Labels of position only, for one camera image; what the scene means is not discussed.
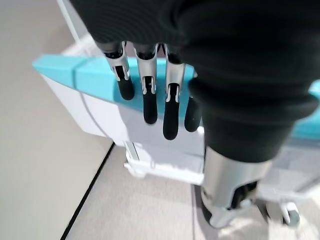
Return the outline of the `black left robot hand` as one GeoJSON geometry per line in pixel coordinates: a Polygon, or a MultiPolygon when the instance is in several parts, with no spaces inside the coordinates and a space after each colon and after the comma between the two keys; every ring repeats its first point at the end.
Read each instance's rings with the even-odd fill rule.
{"type": "Polygon", "coordinates": [[[74,0],[106,56],[117,44],[167,46],[171,63],[194,67],[189,91],[204,127],[202,211],[225,227],[253,201],[295,123],[319,100],[317,0],[74,0]]]}

